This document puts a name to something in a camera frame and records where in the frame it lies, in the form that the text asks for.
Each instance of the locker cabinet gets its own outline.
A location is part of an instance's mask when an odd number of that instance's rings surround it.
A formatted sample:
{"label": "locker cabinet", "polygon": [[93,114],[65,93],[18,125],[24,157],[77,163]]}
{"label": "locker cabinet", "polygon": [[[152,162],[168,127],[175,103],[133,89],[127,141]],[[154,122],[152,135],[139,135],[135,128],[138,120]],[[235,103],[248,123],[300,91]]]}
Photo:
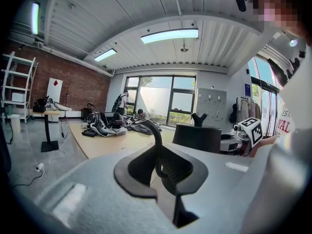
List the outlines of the locker cabinet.
{"label": "locker cabinet", "polygon": [[198,88],[196,100],[196,113],[207,114],[203,126],[222,128],[226,118],[226,92]]}

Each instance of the fluorescent light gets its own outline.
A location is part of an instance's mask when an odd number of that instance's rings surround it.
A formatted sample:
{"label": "fluorescent light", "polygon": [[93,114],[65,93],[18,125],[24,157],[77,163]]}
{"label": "fluorescent light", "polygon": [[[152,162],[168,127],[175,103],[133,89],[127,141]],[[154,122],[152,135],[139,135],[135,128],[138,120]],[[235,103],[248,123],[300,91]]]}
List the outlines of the fluorescent light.
{"label": "fluorescent light", "polygon": [[295,47],[297,45],[298,41],[296,39],[293,39],[289,42],[290,47]]}
{"label": "fluorescent light", "polygon": [[161,41],[176,38],[198,38],[198,29],[175,29],[142,36],[141,40],[147,44],[153,41]]}
{"label": "fluorescent light", "polygon": [[108,51],[106,51],[105,53],[103,53],[102,55],[98,56],[97,58],[94,58],[94,60],[96,61],[100,61],[100,60],[103,60],[104,58],[107,58],[113,54],[116,54],[116,50],[115,49],[110,49]]}
{"label": "fluorescent light", "polygon": [[39,13],[39,4],[33,3],[33,7],[31,10],[31,31],[35,35],[38,35],[38,13]]}

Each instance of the metal shelf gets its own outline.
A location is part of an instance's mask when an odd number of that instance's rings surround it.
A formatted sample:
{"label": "metal shelf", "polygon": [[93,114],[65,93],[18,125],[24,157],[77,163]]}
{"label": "metal shelf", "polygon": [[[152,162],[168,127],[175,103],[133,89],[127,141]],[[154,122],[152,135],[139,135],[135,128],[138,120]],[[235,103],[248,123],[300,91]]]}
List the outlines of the metal shelf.
{"label": "metal shelf", "polygon": [[30,89],[26,89],[26,88],[18,88],[18,87],[12,87],[12,86],[5,86],[5,88],[9,88],[9,89],[16,89],[16,90],[22,90],[22,91],[30,91]]}
{"label": "metal shelf", "polygon": [[[7,59],[8,63],[6,65],[6,69],[1,69],[4,74],[4,79],[3,79],[3,90],[2,90],[2,98],[3,101],[1,101],[1,107],[4,107],[5,104],[13,104],[13,105],[20,105],[23,106],[23,114],[20,115],[20,119],[23,119],[25,123],[27,123],[27,119],[29,117],[29,101],[31,98],[31,90],[33,87],[33,78],[35,76],[36,70],[38,63],[36,63],[36,58],[33,58],[33,60],[27,60],[24,58],[16,57],[15,52],[13,51],[10,55],[3,54],[2,55],[3,59]],[[16,72],[18,68],[18,64],[25,64],[29,66],[29,71],[27,74],[21,73],[21,72]],[[13,80],[15,76],[27,78],[26,80],[26,86],[25,88],[20,88],[20,87],[15,87]],[[7,86],[7,79],[10,79],[10,84]],[[25,102],[17,102],[17,101],[12,101],[9,100],[9,98],[5,99],[6,93],[5,89],[11,89],[11,90],[20,90],[23,91],[24,97],[25,97]]]}
{"label": "metal shelf", "polygon": [[[9,60],[10,59],[10,55],[6,55],[6,54],[2,54],[3,59],[5,60]],[[33,64],[32,60],[27,60],[24,58],[20,58],[20,57],[13,57],[12,61],[17,62],[17,63],[21,63],[21,64],[25,64],[25,65],[29,65],[31,66]]]}
{"label": "metal shelf", "polygon": [[11,101],[11,100],[5,100],[4,104],[14,104],[14,105],[25,105],[25,102],[16,102],[16,101]]}
{"label": "metal shelf", "polygon": [[28,74],[21,73],[21,72],[16,72],[16,71],[11,71],[11,70],[8,70],[8,74],[19,76],[19,77],[25,77],[25,78],[28,77]]}

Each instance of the brick wall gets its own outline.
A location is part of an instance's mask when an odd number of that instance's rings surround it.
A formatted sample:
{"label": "brick wall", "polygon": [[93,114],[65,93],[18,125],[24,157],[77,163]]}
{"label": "brick wall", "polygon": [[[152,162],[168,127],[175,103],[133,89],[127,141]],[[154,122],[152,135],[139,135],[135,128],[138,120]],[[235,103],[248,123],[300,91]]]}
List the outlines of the brick wall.
{"label": "brick wall", "polygon": [[[33,59],[39,63],[31,94],[31,107],[34,101],[47,94],[50,78],[63,81],[60,93],[60,103],[71,107],[73,111],[80,111],[86,107],[88,102],[93,103],[99,110],[105,111],[106,99],[110,78],[96,71],[93,71],[80,64],[54,56],[40,49],[24,46],[19,50],[21,44],[10,42],[4,49],[4,54],[15,51],[15,56]],[[18,64],[18,72],[25,73],[28,66]],[[15,76],[14,86],[25,87],[26,79]]]}

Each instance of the wooden table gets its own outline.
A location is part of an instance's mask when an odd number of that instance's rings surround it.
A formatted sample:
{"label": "wooden table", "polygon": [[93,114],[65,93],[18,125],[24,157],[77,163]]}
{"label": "wooden table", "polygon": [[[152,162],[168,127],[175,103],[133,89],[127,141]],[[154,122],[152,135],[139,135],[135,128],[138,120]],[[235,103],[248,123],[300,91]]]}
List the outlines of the wooden table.
{"label": "wooden table", "polygon": [[47,136],[47,141],[43,141],[41,144],[41,152],[50,152],[59,149],[59,143],[57,140],[51,141],[50,140],[50,133],[49,133],[49,115],[60,115],[60,110],[46,110],[43,113],[39,112],[32,112],[33,114],[41,114],[44,115],[44,126],[45,126],[45,135]]}
{"label": "wooden table", "polygon": [[[140,150],[148,144],[155,142],[153,135],[145,135],[135,131],[127,131],[126,134],[119,136],[88,137],[81,134],[84,131],[81,128],[81,123],[70,123],[69,129],[76,144],[87,158],[118,152],[125,148]],[[162,142],[172,143],[174,135],[174,130],[163,129],[161,132]]]}

